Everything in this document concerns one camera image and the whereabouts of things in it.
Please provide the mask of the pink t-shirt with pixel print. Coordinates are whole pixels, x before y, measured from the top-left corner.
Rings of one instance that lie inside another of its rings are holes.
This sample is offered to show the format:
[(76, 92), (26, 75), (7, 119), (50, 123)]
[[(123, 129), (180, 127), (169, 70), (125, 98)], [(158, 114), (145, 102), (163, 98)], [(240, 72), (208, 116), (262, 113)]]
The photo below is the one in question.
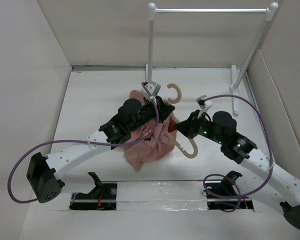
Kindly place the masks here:
[[(145, 105), (144, 96), (139, 90), (132, 90), (129, 94), (130, 99), (137, 99), (142, 106)], [(124, 157), (127, 162), (138, 172), (145, 163), (159, 161), (168, 155), (174, 148), (175, 144), (171, 141), (166, 133), (169, 133), (174, 139), (177, 137), (177, 130), (174, 128), (175, 122), (169, 116), (163, 123), (159, 123), (150, 138), (146, 138), (135, 145), (125, 147)], [(143, 125), (131, 133), (128, 142), (138, 140), (149, 134), (155, 127), (156, 120)]]

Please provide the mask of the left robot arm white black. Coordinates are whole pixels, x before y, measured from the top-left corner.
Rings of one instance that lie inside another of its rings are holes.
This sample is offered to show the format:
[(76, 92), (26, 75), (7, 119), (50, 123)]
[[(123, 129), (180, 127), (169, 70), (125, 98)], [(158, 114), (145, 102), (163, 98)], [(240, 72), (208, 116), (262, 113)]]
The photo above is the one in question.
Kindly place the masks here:
[(101, 125), (87, 140), (73, 140), (72, 146), (57, 153), (30, 158), (27, 180), (41, 204), (56, 198), (65, 186), (62, 177), (76, 166), (96, 155), (109, 152), (116, 147), (129, 146), (132, 133), (154, 120), (163, 123), (175, 107), (159, 96), (145, 105), (134, 98), (126, 100), (107, 123)]

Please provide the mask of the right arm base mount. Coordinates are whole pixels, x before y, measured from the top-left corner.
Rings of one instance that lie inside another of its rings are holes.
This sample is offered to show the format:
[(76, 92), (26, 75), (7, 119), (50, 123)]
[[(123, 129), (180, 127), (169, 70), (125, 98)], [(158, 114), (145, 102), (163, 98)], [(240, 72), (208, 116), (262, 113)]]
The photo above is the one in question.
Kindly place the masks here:
[(227, 175), (210, 174), (204, 178), (202, 195), (206, 197), (208, 210), (231, 213), (235, 210), (254, 210), (253, 201), (248, 196), (239, 201), (236, 181), (243, 175), (230, 171)]

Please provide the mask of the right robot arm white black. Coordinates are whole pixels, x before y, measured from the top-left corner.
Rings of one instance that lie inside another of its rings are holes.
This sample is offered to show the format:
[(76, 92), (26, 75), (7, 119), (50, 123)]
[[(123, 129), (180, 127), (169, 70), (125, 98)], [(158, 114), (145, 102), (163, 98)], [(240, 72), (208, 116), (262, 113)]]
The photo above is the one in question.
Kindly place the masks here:
[(196, 110), (175, 128), (189, 139), (200, 135), (220, 144), (220, 151), (228, 159), (267, 181), (278, 196), (283, 217), (300, 230), (300, 180), (276, 163), (270, 163), (253, 141), (238, 133), (237, 122), (228, 112), (218, 111), (209, 119)]

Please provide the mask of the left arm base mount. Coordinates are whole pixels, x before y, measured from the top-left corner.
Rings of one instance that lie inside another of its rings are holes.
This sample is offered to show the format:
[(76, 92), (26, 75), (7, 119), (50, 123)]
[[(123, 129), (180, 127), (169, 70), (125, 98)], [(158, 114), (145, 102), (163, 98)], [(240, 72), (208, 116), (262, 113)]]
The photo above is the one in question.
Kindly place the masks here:
[(95, 172), (88, 172), (94, 187), (88, 193), (73, 192), (69, 209), (74, 211), (113, 211), (117, 209), (117, 182), (102, 182)]

